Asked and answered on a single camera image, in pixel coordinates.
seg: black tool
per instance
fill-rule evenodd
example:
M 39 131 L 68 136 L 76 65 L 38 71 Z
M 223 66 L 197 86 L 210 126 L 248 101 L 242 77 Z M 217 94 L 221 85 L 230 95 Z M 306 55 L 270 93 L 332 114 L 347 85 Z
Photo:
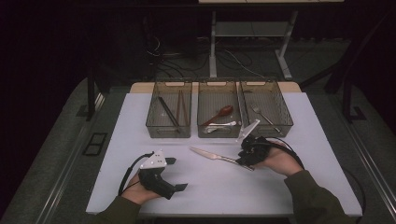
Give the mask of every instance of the black tool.
M 140 166 L 140 171 L 138 174 L 139 181 L 143 185 L 143 187 L 145 187 L 145 189 L 152 190 L 169 200 L 175 192 L 183 191 L 187 187 L 188 184 L 178 184 L 173 186 L 163 180 L 163 178 L 161 177 L 161 173 L 165 169 L 165 166 L 168 164 L 174 164 L 176 162 L 176 159 L 164 158 L 163 153 L 161 151 L 158 151 L 156 153 L 152 152 L 142 155 L 136 161 L 134 161 L 132 166 L 128 168 L 124 178 L 121 181 L 119 196 L 121 196 L 121 194 L 123 193 L 126 180 L 128 179 L 134 166 L 138 161 L 145 157 L 149 158 L 145 161 L 143 165 Z
M 161 104 L 163 105 L 163 109 L 165 110 L 166 114 L 169 116 L 169 118 L 171 119 L 172 123 L 174 124 L 175 127 L 178 127 L 178 122 L 175 119 L 175 116 L 172 114 L 171 110 L 169 109 L 168 105 L 166 104 L 166 102 L 163 100 L 163 98 L 161 96 L 158 97 L 158 99 L 160 100 Z
M 236 160 L 241 165 L 251 166 L 264 161 L 268 157 L 271 147 L 276 147 L 291 155 L 304 169 L 303 162 L 291 148 L 270 142 L 262 136 L 248 135 L 242 142 L 241 147 L 242 151 L 238 153 L 241 158 Z

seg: gray floor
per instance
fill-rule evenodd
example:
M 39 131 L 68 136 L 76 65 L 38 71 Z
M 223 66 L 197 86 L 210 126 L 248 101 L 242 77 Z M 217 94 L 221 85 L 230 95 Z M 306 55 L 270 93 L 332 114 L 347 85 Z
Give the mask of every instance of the gray floor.
M 207 49 L 205 41 L 202 50 Z M 218 77 L 275 76 L 282 80 L 282 71 L 277 65 L 274 49 L 278 42 L 268 39 L 254 43 L 222 41 L 218 46 Z M 312 77 L 322 69 L 335 63 L 345 52 L 347 41 L 328 40 L 291 42 L 286 60 L 293 75 L 293 81 L 301 82 Z M 235 58 L 251 72 L 241 68 Z M 194 59 L 172 59 L 165 61 L 185 77 L 208 77 L 207 53 Z M 179 76 L 176 69 L 160 65 L 158 76 Z M 364 95 L 353 90 L 352 104 L 358 106 L 367 120 L 349 124 L 341 115 L 341 92 L 325 94 L 323 86 L 327 78 L 304 89 L 314 107 L 339 163 L 346 168 L 346 177 L 366 209 L 360 223 L 395 223 L 389 211 L 386 190 L 379 190 L 384 182 L 390 189 L 396 189 L 393 162 L 396 151 L 395 135 L 378 116 Z M 91 216 L 85 208 L 91 196 L 91 189 L 103 157 L 106 145 L 111 139 L 122 101 L 129 87 L 114 87 L 109 94 L 97 102 L 98 112 L 91 121 L 81 117 L 79 111 L 87 104 L 86 80 L 83 80 L 70 95 L 64 111 L 50 132 L 40 153 L 35 158 L 28 175 L 25 177 L 1 223 L 86 223 Z M 97 157 L 82 156 L 92 133 L 107 133 L 106 145 Z M 361 158 L 367 152 L 383 176 L 374 180 L 373 171 Z M 176 220 L 157 219 L 156 223 L 223 223 L 225 220 Z M 233 223 L 282 223 L 283 219 L 234 220 Z

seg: table surface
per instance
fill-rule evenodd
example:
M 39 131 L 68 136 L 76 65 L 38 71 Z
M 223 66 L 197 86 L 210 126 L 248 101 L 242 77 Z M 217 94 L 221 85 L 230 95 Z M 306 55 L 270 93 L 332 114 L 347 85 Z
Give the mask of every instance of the table surface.
M 189 185 L 184 191 L 176 192 L 171 200 L 161 198 L 146 203 L 140 210 L 141 217 L 292 216 L 291 197 L 283 175 L 265 168 L 250 172 L 227 161 L 209 160 L 189 150 L 189 146 L 194 146 L 235 159 L 241 150 L 235 139 L 198 137 L 196 92 L 191 97 L 191 138 L 151 139 L 146 128 L 151 100 L 151 93 L 147 92 L 149 86 L 152 83 L 134 84 L 133 93 L 125 97 L 86 210 L 88 213 L 95 214 L 108 207 L 117 195 L 126 169 L 137 157 L 161 149 L 165 157 L 177 158 L 175 164 L 168 165 L 163 171 L 163 179 L 172 185 Z M 281 89 L 285 87 L 282 83 L 279 86 Z M 283 140 L 293 147 L 317 182 L 339 198 L 348 215 L 361 216 L 360 204 L 306 94 L 298 92 L 299 89 L 291 90 L 294 91 L 283 95 L 294 125 Z

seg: cable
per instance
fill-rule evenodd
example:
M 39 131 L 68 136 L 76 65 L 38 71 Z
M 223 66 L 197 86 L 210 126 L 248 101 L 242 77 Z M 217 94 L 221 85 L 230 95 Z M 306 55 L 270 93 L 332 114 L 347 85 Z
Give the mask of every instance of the cable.
M 148 49 L 146 50 L 146 52 L 147 52 L 148 54 L 154 56 L 154 57 L 160 57 L 160 56 L 161 56 L 160 53 L 152 53 L 152 52 L 150 52 Z
M 122 193 L 125 192 L 125 190 L 127 190 L 128 188 L 130 188 L 130 187 L 132 187 L 132 186 L 134 186 L 134 185 L 136 185 L 136 184 L 138 184 L 138 183 L 140 183 L 140 180 L 139 180 L 139 181 L 136 181 L 136 182 L 134 182 L 132 185 L 126 187 L 126 188 L 122 191 Z
M 314 45 L 314 47 L 312 47 L 311 49 L 307 50 L 305 53 L 303 53 L 302 55 L 300 55 L 300 57 L 298 57 L 296 60 L 294 60 L 294 62 L 289 63 L 288 66 L 286 68 L 284 68 L 282 71 L 285 71 L 287 69 L 290 69 L 295 63 L 297 63 L 298 61 L 300 61 L 306 54 L 308 54 L 309 52 L 311 52 L 315 47 L 317 46 L 317 43 Z
M 366 212 L 366 194 L 364 193 L 364 189 L 363 186 L 361 185 L 361 183 L 359 182 L 358 178 L 356 176 L 354 176 L 350 171 L 348 171 L 347 168 L 345 168 L 344 166 L 341 166 L 341 169 L 343 169 L 344 172 L 346 172 L 347 174 L 349 174 L 352 179 L 356 182 L 356 184 L 358 185 L 359 190 L 361 191 L 361 217 L 358 217 L 356 219 L 356 223 L 359 223 L 361 221 L 361 218 L 364 216 L 364 213 Z
M 225 59 L 223 56 L 221 56 L 220 54 L 216 54 L 216 59 L 219 61 L 219 63 L 221 63 L 224 67 L 228 68 L 228 69 L 232 69 L 235 71 L 238 70 L 243 70 L 244 68 L 242 68 L 240 65 L 238 67 L 231 67 L 229 65 L 227 65 L 221 58 Z
M 172 68 L 172 69 L 174 69 L 175 71 L 177 71 L 178 74 L 179 74 L 181 77 L 184 77 L 183 74 L 182 74 L 179 70 L 177 70 L 177 68 L 175 68 L 175 67 L 173 67 L 173 66 L 171 66 L 171 65 L 164 64 L 164 63 L 160 63 L 159 65 L 163 65 L 163 66 L 165 66 L 165 67 Z
M 204 68 L 204 67 L 205 67 L 205 64 L 207 63 L 207 60 L 208 60 L 208 59 L 209 59 L 209 56 L 207 55 L 207 56 L 205 57 L 205 60 L 204 60 L 203 64 L 200 65 L 200 66 L 198 66 L 198 67 L 196 67 L 196 68 L 184 68 L 184 67 L 181 67 L 180 65 L 178 65 L 177 63 L 170 62 L 169 60 L 163 61 L 163 62 L 164 62 L 164 63 L 171 63 L 171 64 L 177 66 L 177 67 L 178 67 L 179 69 L 181 69 L 181 70 L 192 72 L 192 71 L 197 71 L 197 70 L 200 70 L 200 69 Z
M 226 57 L 224 57 L 222 55 L 219 55 L 219 56 L 224 58 L 226 61 L 228 61 L 230 63 L 235 63 L 235 64 L 238 64 L 238 65 L 240 65 L 242 63 L 240 60 L 235 60 L 236 57 L 230 51 L 228 51 L 227 53 L 230 54 L 233 57 L 231 59 L 228 59 L 228 58 L 226 58 Z M 253 65 L 253 60 L 245 52 L 239 52 L 239 53 L 241 53 L 242 55 L 244 55 L 248 59 L 248 63 L 242 63 L 242 65 L 244 65 L 244 66 Z
M 157 69 L 160 70 L 160 71 L 162 71 L 162 72 L 164 72 L 164 73 L 166 73 L 166 75 L 168 75 L 169 77 L 174 77 L 174 76 L 172 76 L 172 74 L 168 73 L 168 72 L 167 72 L 166 70 L 164 70 L 164 69 L 161 69 L 161 68 L 159 68 L 159 67 L 157 67 Z
M 246 68 L 243 64 L 241 64 L 241 62 L 239 62 L 239 60 L 238 60 L 230 51 L 228 51 L 227 49 L 226 49 L 225 51 L 226 51 L 227 53 L 229 53 L 231 56 L 233 56 L 233 58 L 235 58 L 235 60 L 241 65 L 241 67 L 243 67 L 243 68 L 244 68 L 245 70 L 247 70 L 249 73 L 252 73 L 252 74 L 257 75 L 257 76 L 259 76 L 259 77 L 264 77 L 264 76 L 262 76 L 262 75 L 260 75 L 260 74 L 258 74 L 258 73 L 255 73 L 255 72 L 249 70 L 248 68 Z
M 157 50 L 157 49 L 159 49 L 160 48 L 160 45 L 161 45 L 161 41 L 157 38 L 157 36 L 153 36 L 156 40 L 157 40 L 157 42 L 158 42 L 158 45 L 157 45 L 157 48 L 155 48 L 155 50 Z
M 277 137 L 271 137 L 271 138 L 275 138 L 276 140 L 281 141 L 281 142 L 284 143 L 291 151 L 294 151 L 293 148 L 292 148 L 287 142 L 285 142 L 284 140 L 282 140 L 282 139 L 280 139 L 280 138 L 277 138 Z
M 154 155 L 154 152 L 151 152 L 151 153 L 149 153 L 149 154 L 144 154 L 144 155 L 140 156 L 140 157 L 137 158 L 137 159 L 134 161 L 134 163 L 132 163 L 132 165 L 126 170 L 126 173 L 125 173 L 125 175 L 124 175 L 124 178 L 122 179 L 121 184 L 120 184 L 119 196 L 121 196 L 121 194 L 123 193 L 126 180 L 128 179 L 129 175 L 131 174 L 132 170 L 134 169 L 134 166 L 135 166 L 140 160 L 142 160 L 143 158 L 145 158 L 145 157 L 150 157 L 150 156 L 152 156 L 152 155 Z

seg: olive green sleeve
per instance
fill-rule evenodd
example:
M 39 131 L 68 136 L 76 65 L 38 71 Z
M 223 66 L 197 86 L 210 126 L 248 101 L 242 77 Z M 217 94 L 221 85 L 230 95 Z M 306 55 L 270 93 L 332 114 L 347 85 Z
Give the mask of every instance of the olive green sleeve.
M 320 187 L 308 171 L 301 171 L 285 179 L 293 200 L 294 216 L 299 224 L 352 224 L 338 199 Z
M 105 211 L 97 214 L 90 223 L 135 224 L 137 215 L 139 214 L 139 210 L 139 204 L 133 203 L 125 198 L 117 196 L 114 199 L 113 203 L 111 203 Z

